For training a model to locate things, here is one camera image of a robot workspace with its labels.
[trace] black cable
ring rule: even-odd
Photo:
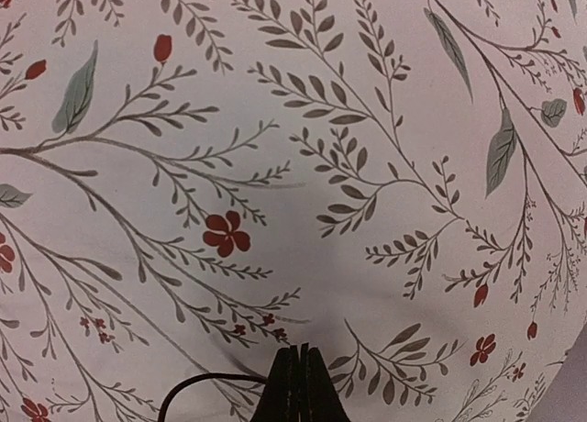
[[[233,373],[204,373],[198,374],[193,378],[186,379],[175,385],[165,396],[163,399],[163,403],[161,404],[161,409],[159,410],[159,416],[157,417],[157,422],[165,422],[165,416],[167,415],[167,410],[169,409],[169,405],[172,403],[173,398],[184,388],[189,387],[194,383],[199,383],[201,381],[206,381],[208,379],[227,379],[229,381],[247,381],[250,383],[267,383],[267,379],[260,378],[257,376],[251,376],[248,374],[233,374]]]

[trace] floral fabric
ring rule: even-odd
[[[0,6],[0,421],[305,341],[351,420],[527,419],[586,312],[587,0]]]

